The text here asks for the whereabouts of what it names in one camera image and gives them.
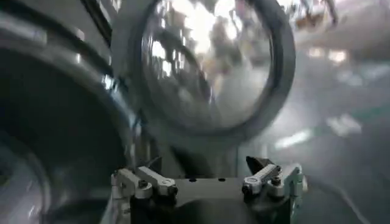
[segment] metal clamp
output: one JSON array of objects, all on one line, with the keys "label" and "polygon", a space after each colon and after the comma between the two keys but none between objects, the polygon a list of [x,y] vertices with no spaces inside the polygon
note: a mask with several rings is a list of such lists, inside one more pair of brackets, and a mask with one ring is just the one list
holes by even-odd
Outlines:
[{"label": "metal clamp", "polygon": [[273,197],[291,197],[291,216],[294,216],[295,209],[302,205],[303,195],[303,173],[300,164],[293,164],[283,168],[277,176],[278,182],[268,181],[269,195]]},{"label": "metal clamp", "polygon": [[244,195],[248,196],[259,194],[262,186],[271,180],[271,178],[276,177],[279,172],[280,166],[268,164],[255,175],[251,177],[245,177],[242,188]]},{"label": "metal clamp", "polygon": [[165,178],[147,167],[137,168],[137,175],[150,182],[162,196],[175,196],[178,192],[175,180]]},{"label": "metal clamp", "polygon": [[150,198],[153,194],[153,188],[147,181],[141,180],[128,169],[120,169],[114,174],[114,182],[122,197],[131,197],[144,199]]}]

